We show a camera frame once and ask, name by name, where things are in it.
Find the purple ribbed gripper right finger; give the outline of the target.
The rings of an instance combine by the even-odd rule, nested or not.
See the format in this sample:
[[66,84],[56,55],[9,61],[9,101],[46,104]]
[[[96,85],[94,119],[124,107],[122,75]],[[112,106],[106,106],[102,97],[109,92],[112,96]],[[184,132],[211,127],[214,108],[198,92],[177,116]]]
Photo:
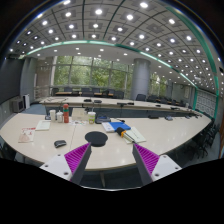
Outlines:
[[143,185],[181,170],[181,167],[168,155],[159,156],[138,144],[133,145],[132,154],[135,158]]

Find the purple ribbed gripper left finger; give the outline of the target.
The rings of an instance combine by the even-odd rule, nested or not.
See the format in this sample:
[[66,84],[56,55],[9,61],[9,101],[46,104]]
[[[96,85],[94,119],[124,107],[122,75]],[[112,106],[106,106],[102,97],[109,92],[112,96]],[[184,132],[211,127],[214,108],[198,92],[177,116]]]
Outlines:
[[79,185],[90,155],[91,144],[87,143],[66,154],[57,154],[41,169]]

